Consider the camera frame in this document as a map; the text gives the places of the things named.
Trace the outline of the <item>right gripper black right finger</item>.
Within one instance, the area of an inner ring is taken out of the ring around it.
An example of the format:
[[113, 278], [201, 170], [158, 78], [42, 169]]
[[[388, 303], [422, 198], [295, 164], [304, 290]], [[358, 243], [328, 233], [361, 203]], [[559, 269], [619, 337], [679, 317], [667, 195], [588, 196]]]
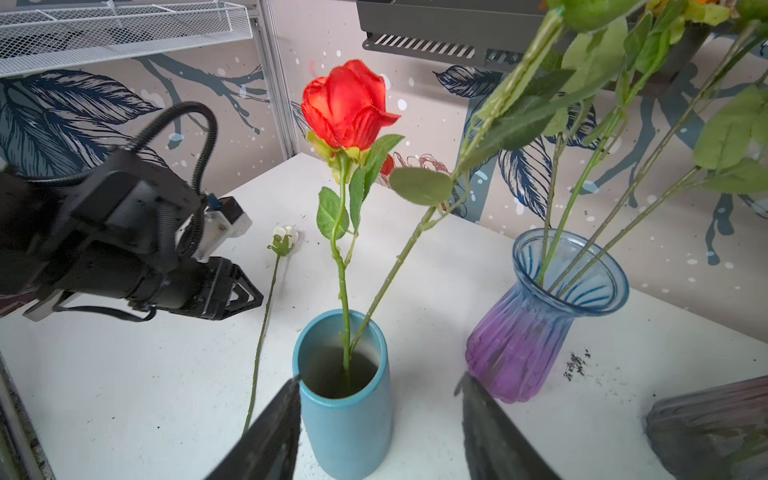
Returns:
[[454, 395], [459, 393], [472, 480], [560, 478], [476, 378], [465, 373]]

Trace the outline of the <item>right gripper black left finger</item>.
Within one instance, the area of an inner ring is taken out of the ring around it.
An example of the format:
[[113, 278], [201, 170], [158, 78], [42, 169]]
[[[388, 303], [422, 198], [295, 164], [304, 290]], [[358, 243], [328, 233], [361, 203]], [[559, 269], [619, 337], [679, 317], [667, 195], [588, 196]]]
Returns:
[[301, 433], [300, 378], [288, 380], [206, 480], [291, 480]]

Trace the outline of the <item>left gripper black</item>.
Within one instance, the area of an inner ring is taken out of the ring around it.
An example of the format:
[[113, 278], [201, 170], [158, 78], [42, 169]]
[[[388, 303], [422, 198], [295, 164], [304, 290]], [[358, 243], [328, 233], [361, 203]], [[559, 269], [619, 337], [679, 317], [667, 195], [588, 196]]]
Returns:
[[179, 308], [177, 315], [219, 321], [259, 308], [264, 295], [250, 281], [239, 265], [214, 257], [208, 263], [196, 264], [193, 291]]

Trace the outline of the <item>teal ceramic vase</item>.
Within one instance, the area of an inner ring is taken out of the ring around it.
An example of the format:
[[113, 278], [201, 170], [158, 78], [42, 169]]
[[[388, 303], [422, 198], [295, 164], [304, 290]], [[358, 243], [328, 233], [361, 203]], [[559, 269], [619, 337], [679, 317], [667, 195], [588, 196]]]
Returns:
[[343, 313], [315, 317], [299, 335], [292, 358], [300, 378], [301, 417], [319, 466], [334, 479], [364, 479], [390, 449], [394, 407], [386, 339], [371, 321], [343, 372]]

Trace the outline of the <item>dark red carnation stem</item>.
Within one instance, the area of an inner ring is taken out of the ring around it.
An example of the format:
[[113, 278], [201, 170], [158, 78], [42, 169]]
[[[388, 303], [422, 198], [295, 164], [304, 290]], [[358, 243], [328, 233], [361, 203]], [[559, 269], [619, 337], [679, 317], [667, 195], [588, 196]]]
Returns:
[[353, 386], [352, 319], [346, 282], [359, 236], [362, 206], [371, 187], [390, 158], [400, 135], [382, 135], [397, 114], [387, 111], [386, 82], [364, 62], [350, 60], [325, 77], [313, 79], [304, 89], [302, 115], [309, 126], [307, 141], [329, 166], [337, 187], [323, 187], [319, 194], [316, 224], [330, 244], [337, 268], [342, 329], [340, 371], [335, 389], [348, 396]]

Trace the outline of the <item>pink grey glass vase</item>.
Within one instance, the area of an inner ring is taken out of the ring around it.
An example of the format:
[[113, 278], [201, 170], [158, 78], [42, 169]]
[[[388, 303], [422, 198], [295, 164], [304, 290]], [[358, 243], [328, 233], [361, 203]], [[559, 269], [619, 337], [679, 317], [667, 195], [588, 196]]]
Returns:
[[659, 400], [644, 430], [676, 479], [765, 479], [767, 378]]

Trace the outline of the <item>white artificial rose bunch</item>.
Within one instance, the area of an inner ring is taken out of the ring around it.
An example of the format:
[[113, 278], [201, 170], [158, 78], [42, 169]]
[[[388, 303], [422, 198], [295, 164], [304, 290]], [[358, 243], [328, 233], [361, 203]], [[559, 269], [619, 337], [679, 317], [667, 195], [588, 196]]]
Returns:
[[568, 29], [580, 33], [597, 32], [614, 20], [626, 19], [643, 4], [642, 1], [549, 1], [541, 25], [527, 44], [527, 49], [519, 58], [514, 70], [496, 87], [484, 103], [483, 108], [472, 117], [452, 173], [445, 175], [416, 167], [403, 167], [393, 171], [395, 175], [408, 173], [431, 175], [431, 182], [440, 186], [438, 198], [428, 203], [428, 210], [415, 227], [402, 251], [397, 255], [391, 270], [366, 312], [362, 325], [351, 341], [351, 350], [357, 347], [373, 313], [420, 236], [436, 225], [432, 217], [438, 208], [451, 198], [454, 184], [460, 177], [466, 175], [475, 163], [482, 162], [488, 157], [487, 154], [480, 151], [480, 144], [487, 136], [488, 130], [497, 123], [497, 119], [502, 117], [516, 100], [522, 97], [524, 89], [529, 85], [534, 74], [540, 70], [554, 45], [560, 41]]

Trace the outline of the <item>orange artificial rose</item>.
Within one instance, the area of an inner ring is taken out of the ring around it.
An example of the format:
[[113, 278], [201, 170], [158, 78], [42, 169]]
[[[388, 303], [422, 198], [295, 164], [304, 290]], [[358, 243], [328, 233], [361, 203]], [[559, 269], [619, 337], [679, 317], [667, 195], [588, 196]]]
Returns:
[[[642, 98], [630, 109], [629, 124], [613, 142], [608, 158], [585, 182], [569, 229], [589, 236], [635, 179], [651, 151], [680, 119], [690, 100], [725, 53], [729, 43], [706, 37], [700, 51], [658, 98]], [[690, 114], [665, 147], [655, 166], [627, 200], [599, 239], [605, 244], [646, 210], [691, 167], [691, 155], [703, 120]], [[733, 264], [721, 260], [713, 242], [734, 232], [734, 198], [701, 187], [672, 196], [610, 253], [625, 269], [630, 283], [650, 295], [671, 298], [688, 291], [713, 292], [727, 286]]]

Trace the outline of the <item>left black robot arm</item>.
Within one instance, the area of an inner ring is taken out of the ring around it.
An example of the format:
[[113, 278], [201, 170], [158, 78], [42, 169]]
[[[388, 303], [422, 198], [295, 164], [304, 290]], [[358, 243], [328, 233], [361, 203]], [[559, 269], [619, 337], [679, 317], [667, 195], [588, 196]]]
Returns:
[[[144, 160], [141, 151], [186, 114], [208, 134], [190, 180]], [[220, 321], [258, 308], [262, 293], [234, 262], [215, 255], [247, 231], [230, 197], [204, 191], [218, 137], [213, 111], [196, 101], [163, 110], [128, 144], [89, 171], [61, 178], [1, 176], [1, 296], [32, 294], [26, 316], [73, 310], [89, 294], [125, 300], [96, 313], [132, 323], [158, 311]]]

